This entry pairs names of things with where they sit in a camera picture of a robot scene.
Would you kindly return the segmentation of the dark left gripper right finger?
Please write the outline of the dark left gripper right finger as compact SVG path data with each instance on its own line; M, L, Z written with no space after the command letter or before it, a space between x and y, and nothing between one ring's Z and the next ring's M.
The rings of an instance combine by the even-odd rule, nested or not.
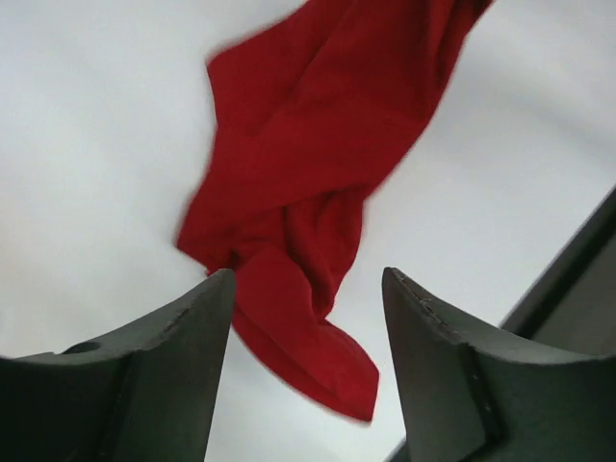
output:
M398 269L383 306L412 461L611 461L615 360L516 336Z

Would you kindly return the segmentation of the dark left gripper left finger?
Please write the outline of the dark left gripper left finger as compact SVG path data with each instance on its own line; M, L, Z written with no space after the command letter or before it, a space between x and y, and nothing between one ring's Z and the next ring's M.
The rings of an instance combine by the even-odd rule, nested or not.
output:
M5 461L201 461L234 308L223 269L62 353L1 362Z

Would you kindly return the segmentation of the dark red t-shirt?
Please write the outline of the dark red t-shirt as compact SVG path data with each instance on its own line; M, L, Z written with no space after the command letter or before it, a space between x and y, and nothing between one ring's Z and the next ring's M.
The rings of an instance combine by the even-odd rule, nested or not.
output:
M219 52L217 130L177 238L236 275L234 328L321 405L372 419L378 370L328 320L365 202L432 119L484 1L308 1Z

